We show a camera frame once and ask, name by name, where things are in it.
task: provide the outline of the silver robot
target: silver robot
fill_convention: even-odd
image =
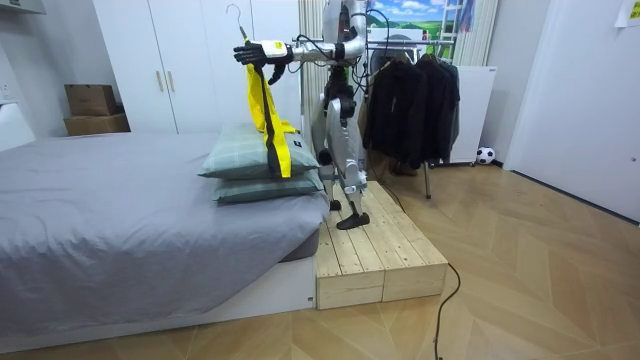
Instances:
[[[323,13],[322,41],[300,35],[294,45],[282,41],[247,41],[234,49],[234,57],[243,65],[274,65],[269,84],[275,83],[285,66],[294,61],[322,61],[331,65],[329,81],[314,108],[311,136],[322,165],[320,177],[331,200],[331,210],[341,209],[340,202],[333,198],[333,183],[337,179],[353,212],[337,224],[340,230],[370,221],[369,215],[362,211],[362,191],[367,187],[364,160],[360,159],[364,152],[354,117],[354,90],[347,80],[348,68],[366,50],[366,11],[367,0],[329,0]]]

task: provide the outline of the pillow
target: pillow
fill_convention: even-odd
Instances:
[[[291,155],[291,175],[320,167],[299,134],[285,134]],[[222,179],[269,179],[264,135],[253,124],[228,127],[198,174]]]
[[[309,170],[288,179],[222,179],[213,193],[213,200],[236,203],[304,195],[323,190],[317,170]]]

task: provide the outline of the cabinet handle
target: cabinet handle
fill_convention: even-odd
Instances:
[[[162,86],[162,78],[160,77],[160,71],[156,71],[156,77],[158,78],[158,86],[160,91],[164,92],[164,86]]]
[[[176,88],[173,87],[173,75],[171,75],[171,71],[169,71],[169,85],[171,86],[171,91],[176,92]]]

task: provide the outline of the wooden platform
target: wooden platform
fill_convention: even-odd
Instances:
[[[442,292],[447,260],[380,184],[368,183],[362,202],[371,224],[360,228],[336,228],[351,210],[337,186],[334,196],[343,210],[332,212],[321,228],[316,254],[318,309]]]

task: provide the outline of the gray bedsheet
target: gray bedsheet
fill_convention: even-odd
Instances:
[[[216,135],[48,139],[0,152],[0,337],[207,312],[298,247],[322,193],[217,205]]]

